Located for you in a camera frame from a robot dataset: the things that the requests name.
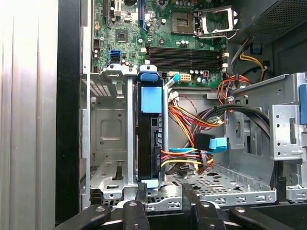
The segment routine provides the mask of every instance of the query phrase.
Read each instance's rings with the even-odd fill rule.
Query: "ram slot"
[[[221,70],[222,62],[218,60],[150,58],[150,64],[160,69]]]
[[[180,49],[180,48],[160,48],[150,47],[151,57],[164,58],[192,58],[192,59],[220,59],[221,52],[211,50]]]

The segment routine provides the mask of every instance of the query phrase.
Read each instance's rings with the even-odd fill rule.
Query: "side panel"
[[[58,2],[1,1],[0,15],[0,229],[51,229]]]

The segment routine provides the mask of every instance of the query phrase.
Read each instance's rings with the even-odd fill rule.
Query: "chip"
[[[193,14],[192,13],[172,13],[173,34],[193,35]]]
[[[115,30],[115,41],[128,42],[128,30]]]

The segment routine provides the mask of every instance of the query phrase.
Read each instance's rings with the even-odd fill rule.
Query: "sata port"
[[[111,50],[110,54],[111,55],[120,55],[121,51],[120,50]]]
[[[119,60],[120,59],[120,55],[110,55],[111,59],[115,59],[115,60]]]

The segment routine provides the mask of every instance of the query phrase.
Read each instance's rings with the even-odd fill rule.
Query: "capacitor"
[[[111,16],[114,16],[114,7],[111,7],[110,11],[111,11]]]

